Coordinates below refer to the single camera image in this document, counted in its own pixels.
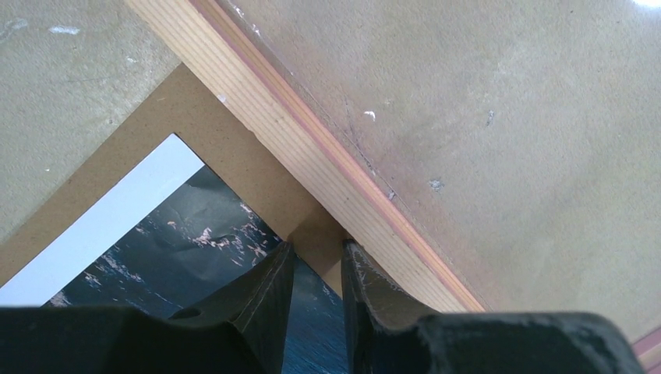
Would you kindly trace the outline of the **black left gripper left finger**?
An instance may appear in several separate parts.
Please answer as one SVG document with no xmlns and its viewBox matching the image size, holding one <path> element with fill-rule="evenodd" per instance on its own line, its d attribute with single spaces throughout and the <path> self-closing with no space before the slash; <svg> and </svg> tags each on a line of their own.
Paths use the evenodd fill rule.
<svg viewBox="0 0 661 374">
<path fill-rule="evenodd" d="M 247 273 L 164 319 L 128 306 L 3 308 L 4 373 L 279 373 L 295 253 L 282 242 Z"/>
</svg>

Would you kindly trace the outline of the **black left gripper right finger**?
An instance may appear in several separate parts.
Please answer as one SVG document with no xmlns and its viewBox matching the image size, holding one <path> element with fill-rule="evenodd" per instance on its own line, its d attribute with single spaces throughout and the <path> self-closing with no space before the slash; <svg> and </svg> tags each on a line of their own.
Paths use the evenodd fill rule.
<svg viewBox="0 0 661 374">
<path fill-rule="evenodd" d="M 641 373 L 621 331 L 587 312 L 438 312 L 343 243 L 352 373 Z"/>
</svg>

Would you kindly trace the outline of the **blue landscape photo print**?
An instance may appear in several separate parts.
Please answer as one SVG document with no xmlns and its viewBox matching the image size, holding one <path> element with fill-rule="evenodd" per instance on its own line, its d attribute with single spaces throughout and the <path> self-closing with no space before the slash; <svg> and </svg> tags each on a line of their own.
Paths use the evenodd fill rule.
<svg viewBox="0 0 661 374">
<path fill-rule="evenodd" d="M 283 241 L 170 135 L 1 289 L 3 308 L 128 306 L 167 319 Z M 279 373 L 346 373 L 340 297 L 295 256 Z"/>
</svg>

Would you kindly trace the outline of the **brown cardboard backing board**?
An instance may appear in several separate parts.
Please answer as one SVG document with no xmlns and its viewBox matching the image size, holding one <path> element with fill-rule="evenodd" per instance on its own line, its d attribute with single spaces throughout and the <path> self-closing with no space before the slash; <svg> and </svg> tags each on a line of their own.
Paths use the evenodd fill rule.
<svg viewBox="0 0 661 374">
<path fill-rule="evenodd" d="M 1 246 L 6 283 L 176 134 L 336 292 L 341 291 L 341 225 L 184 65 L 88 157 Z"/>
</svg>

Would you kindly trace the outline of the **clear transparent sheet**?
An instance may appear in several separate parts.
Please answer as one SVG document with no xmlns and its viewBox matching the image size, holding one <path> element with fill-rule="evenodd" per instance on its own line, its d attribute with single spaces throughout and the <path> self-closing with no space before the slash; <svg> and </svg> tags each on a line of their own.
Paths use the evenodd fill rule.
<svg viewBox="0 0 661 374">
<path fill-rule="evenodd" d="M 660 325 L 657 1 L 226 1 L 482 305 Z"/>
</svg>

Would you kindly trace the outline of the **pink wooden picture frame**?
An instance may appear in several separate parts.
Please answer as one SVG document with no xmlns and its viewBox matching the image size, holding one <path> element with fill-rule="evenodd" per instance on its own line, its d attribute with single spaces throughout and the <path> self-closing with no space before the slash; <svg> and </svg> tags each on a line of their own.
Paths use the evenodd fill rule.
<svg viewBox="0 0 661 374">
<path fill-rule="evenodd" d="M 443 312 L 514 311 L 482 305 L 224 2 L 132 1 L 130 6 L 406 291 Z M 658 372 L 660 325 L 632 341 L 642 364 Z"/>
</svg>

